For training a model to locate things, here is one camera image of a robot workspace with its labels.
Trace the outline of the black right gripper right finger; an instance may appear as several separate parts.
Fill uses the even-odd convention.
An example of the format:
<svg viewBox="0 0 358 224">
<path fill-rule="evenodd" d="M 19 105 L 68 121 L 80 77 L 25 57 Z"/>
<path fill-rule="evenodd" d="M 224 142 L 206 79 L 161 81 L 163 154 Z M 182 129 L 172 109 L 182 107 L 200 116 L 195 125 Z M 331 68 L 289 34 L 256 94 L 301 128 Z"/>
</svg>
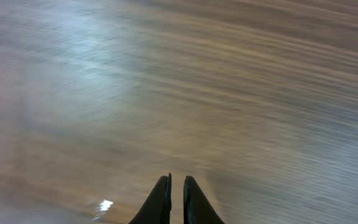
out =
<svg viewBox="0 0 358 224">
<path fill-rule="evenodd" d="M 192 176 L 186 176 L 183 188 L 184 224 L 224 224 Z"/>
</svg>

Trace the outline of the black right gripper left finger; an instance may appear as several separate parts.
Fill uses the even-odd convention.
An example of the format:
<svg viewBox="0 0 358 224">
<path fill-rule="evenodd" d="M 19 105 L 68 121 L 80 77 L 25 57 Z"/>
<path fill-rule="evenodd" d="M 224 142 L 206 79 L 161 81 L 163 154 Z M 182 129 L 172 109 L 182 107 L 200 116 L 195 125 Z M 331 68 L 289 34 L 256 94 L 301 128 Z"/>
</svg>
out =
<svg viewBox="0 0 358 224">
<path fill-rule="evenodd" d="M 172 174 L 159 178 L 144 204 L 129 224 L 169 224 L 172 209 Z"/>
</svg>

